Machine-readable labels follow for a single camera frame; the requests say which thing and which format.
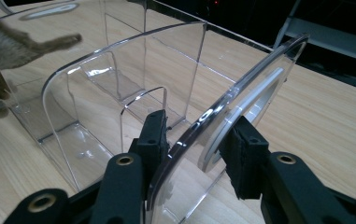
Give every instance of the light wood tabletop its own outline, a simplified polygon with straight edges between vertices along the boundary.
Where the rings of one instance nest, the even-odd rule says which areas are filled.
[[[246,55],[243,71],[264,53]],[[197,114],[189,110],[188,116]],[[257,129],[271,151],[299,156],[325,186],[356,198],[356,88],[296,65]],[[74,193],[9,113],[0,119],[0,223],[23,198],[45,188]],[[259,201],[239,201],[223,175],[187,223],[263,223],[263,217]]]

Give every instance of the black plastic part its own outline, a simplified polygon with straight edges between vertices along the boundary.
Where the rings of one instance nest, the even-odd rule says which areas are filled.
[[[141,223],[142,173],[142,160],[135,153],[122,153],[111,158],[90,223]]]
[[[300,158],[286,152],[272,153],[264,171],[269,181],[264,182],[262,197],[266,223],[280,223],[273,214],[280,214],[281,210],[289,223],[356,223],[356,217],[345,210]]]
[[[241,117],[219,148],[226,162],[227,175],[240,199],[259,199],[261,195],[261,167],[270,152],[268,142],[245,118]]]
[[[61,189],[43,189],[23,199],[5,223],[68,223],[67,209],[66,192]]]
[[[145,195],[155,171],[168,155],[168,149],[165,110],[152,112],[146,117],[139,138],[133,140],[129,149],[142,159]]]

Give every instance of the transparent acrylic bin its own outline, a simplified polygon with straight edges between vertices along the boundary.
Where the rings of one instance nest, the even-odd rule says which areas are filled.
[[[20,20],[66,5],[76,7]],[[29,34],[52,31],[37,41],[83,36],[71,49],[1,68],[11,111],[76,190],[102,178],[148,113],[166,110],[170,160],[151,182],[148,223],[179,223],[192,213],[223,174],[218,143],[239,116],[259,121],[303,43],[270,54],[157,1],[69,1],[0,21]]]

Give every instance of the wooden table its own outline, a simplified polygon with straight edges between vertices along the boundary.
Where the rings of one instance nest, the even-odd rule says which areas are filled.
[[[296,65],[257,129],[272,151],[296,154],[326,186],[356,197],[356,88]],[[24,197],[44,188],[73,193],[9,114],[0,119],[0,222]],[[259,206],[237,200],[224,175],[187,222],[262,223]]]

